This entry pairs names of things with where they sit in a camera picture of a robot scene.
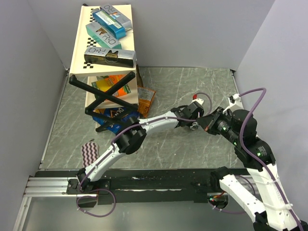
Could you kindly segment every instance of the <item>zip tie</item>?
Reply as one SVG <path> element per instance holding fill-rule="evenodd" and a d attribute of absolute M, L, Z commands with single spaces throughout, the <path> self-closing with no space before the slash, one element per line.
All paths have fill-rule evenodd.
<path fill-rule="evenodd" d="M 269 204 L 266 204 L 266 203 L 263 203 L 263 204 L 264 204 L 265 207 L 271 208 L 271 209 L 276 210 L 276 211 L 278 211 L 278 210 L 286 210 L 286 209 L 287 210 L 291 210 L 292 206 L 293 206 L 293 204 L 291 204 L 291 203 L 284 204 L 284 205 L 282 205 L 280 207 L 272 206 L 272 205 L 269 205 Z"/>
<path fill-rule="evenodd" d="M 274 183 L 276 183 L 276 182 L 277 182 L 277 183 L 280 182 L 279 177 L 277 177 L 276 180 L 272 180 L 272 181 L 267 182 L 266 184 L 269 185 L 269 184 L 274 184 Z"/>
<path fill-rule="evenodd" d="M 258 180 L 255 180 L 255 183 L 259 183 L 259 184 L 263 184 L 263 185 L 270 185 L 270 184 L 274 184 L 274 183 L 280 183 L 280 178 L 277 177 L 276 180 L 271 180 L 271 181 L 268 181 L 268 182 L 262 182 L 262 181 L 258 181 Z"/>

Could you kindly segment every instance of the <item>white shelf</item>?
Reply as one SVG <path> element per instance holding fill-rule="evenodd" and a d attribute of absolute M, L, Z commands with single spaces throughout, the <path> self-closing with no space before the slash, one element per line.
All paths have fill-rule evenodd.
<path fill-rule="evenodd" d="M 117 5 L 114 6 L 116 9 L 121 11 L 127 18 L 132 20 L 131 15 L 131 5 Z M 89 46 L 88 40 L 91 38 L 87 34 L 86 25 L 89 24 L 93 19 L 91 19 L 91 9 L 99 8 L 99 6 L 82 6 L 78 24 L 78 30 L 75 40 L 74 52 L 72 57 L 72 63 L 70 67 L 69 76 L 75 75 L 76 77 L 88 77 L 88 76 L 102 76 L 102 75 L 120 75 L 127 74 L 130 71 L 136 72 L 136 67 L 118 67 L 118 66 L 109 66 L 109 65 L 99 65 L 91 64 L 93 68 L 87 67 L 84 60 L 84 52 Z M 119 40 L 122 45 L 123 50 L 135 50 L 134 44 L 134 33 L 133 31 L 128 31 L 127 35 Z"/>
<path fill-rule="evenodd" d="M 132 20 L 131 5 L 117 5 L 114 7 L 119 11 L 121 11 L 127 18 Z M 91 10 L 95 8 L 99 8 L 99 6 L 81 7 L 78 30 L 75 40 L 75 46 L 74 46 L 74 52 L 73 52 L 69 76 L 75 75 L 77 78 L 88 77 L 88 85 L 91 86 L 92 82 L 97 81 L 96 76 L 126 75 L 131 71 L 137 74 L 136 66 L 134 68 L 127 68 L 119 66 L 91 64 L 90 66 L 92 68 L 90 68 L 90 66 L 87 66 L 87 64 L 85 64 L 84 52 L 89 46 L 88 42 L 90 41 L 90 39 L 92 39 L 87 34 L 86 25 L 94 20 L 92 19 Z M 122 49 L 130 51 L 135 50 L 133 30 L 127 31 L 126 36 L 120 39 L 119 41 L 121 42 Z M 128 83 L 128 86 L 131 90 L 131 93 L 125 96 L 121 96 L 120 99 L 128 103 L 138 104 L 137 79 L 134 78 L 132 81 L 130 81 Z M 94 100 L 95 100 L 94 94 L 87 92 L 85 106 L 90 105 Z M 112 108 L 112 107 L 121 107 L 121 105 L 106 100 L 105 102 L 101 103 L 97 108 Z"/>

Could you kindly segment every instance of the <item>black x-shaped brace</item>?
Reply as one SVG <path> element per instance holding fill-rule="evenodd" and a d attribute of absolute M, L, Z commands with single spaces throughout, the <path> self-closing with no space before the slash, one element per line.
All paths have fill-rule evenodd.
<path fill-rule="evenodd" d="M 123 125 L 124 122 L 121 121 L 121 118 L 123 118 L 125 115 L 132 111 L 137 111 L 138 110 L 138 105 L 137 104 L 131 104 L 128 103 L 120 98 L 117 98 L 113 96 L 114 93 L 116 93 L 121 87 L 123 87 L 125 84 L 129 83 L 131 80 L 133 80 L 136 77 L 134 72 L 129 72 L 126 76 L 124 76 L 120 81 L 118 81 L 116 84 L 114 84 L 109 90 L 107 91 L 101 91 L 95 87 L 92 87 L 86 83 L 83 83 L 79 80 L 77 80 L 75 75 L 72 75 L 69 78 L 69 83 L 75 87 L 78 87 L 80 89 L 83 89 L 85 91 L 88 91 L 92 94 L 95 94 L 99 96 L 95 101 L 93 101 L 89 106 L 86 107 L 85 109 L 85 114 L 94 116 L 100 119 L 105 120 L 105 123 L 98 128 L 96 128 L 97 132 L 101 132 L 106 130 L 106 128 L 112 124 L 120 124 Z M 100 113 L 94 112 L 94 109 L 100 105 L 102 102 L 105 100 L 110 100 L 114 103 L 117 103 L 123 107 L 126 108 L 126 110 L 122 111 L 121 113 L 117 114 L 115 117 L 111 118 L 105 115 L 102 115 Z"/>

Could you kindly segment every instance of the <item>checkered pattern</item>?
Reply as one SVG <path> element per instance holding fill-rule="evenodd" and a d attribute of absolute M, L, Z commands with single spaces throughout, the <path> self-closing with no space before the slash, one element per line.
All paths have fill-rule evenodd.
<path fill-rule="evenodd" d="M 90 23 L 91 22 L 95 22 L 95 19 L 93 18 L 92 14 L 90 13 Z M 88 41 L 87 41 L 87 47 L 89 46 L 93 46 L 93 47 L 96 47 L 96 44 L 97 42 L 92 39 L 92 38 L 88 38 Z M 87 63 L 87 62 L 84 62 L 83 63 L 83 68 L 86 69 L 86 68 L 93 68 L 94 66 L 91 64 L 91 63 Z"/>
<path fill-rule="evenodd" d="M 87 42 L 87 47 L 92 46 L 92 47 L 96 47 L 96 41 L 92 38 L 88 38 L 88 42 Z"/>
<path fill-rule="evenodd" d="M 96 20 L 93 18 L 93 15 L 90 13 L 90 23 L 96 22 Z"/>
<path fill-rule="evenodd" d="M 96 47 L 96 43 L 97 43 L 97 42 L 96 42 L 94 39 L 88 38 L 87 47 L 89 47 L 89 46 Z M 91 63 L 84 62 L 83 64 L 84 64 L 84 65 L 83 65 L 83 68 L 84 68 L 84 69 L 85 69 L 85 68 L 93 68 L 93 67 L 94 67 L 93 65 L 91 65 Z"/>

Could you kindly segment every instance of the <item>teal box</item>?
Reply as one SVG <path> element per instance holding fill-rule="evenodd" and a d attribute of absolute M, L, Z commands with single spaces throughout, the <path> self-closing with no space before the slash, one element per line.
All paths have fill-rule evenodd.
<path fill-rule="evenodd" d="M 87 24 L 86 28 L 88 35 L 90 35 L 101 47 L 122 49 L 121 43 L 99 23 L 92 22 Z"/>
<path fill-rule="evenodd" d="M 97 11 L 92 13 L 93 18 L 102 26 L 104 26 L 116 39 L 126 36 L 125 28 L 112 18 L 105 11 Z"/>

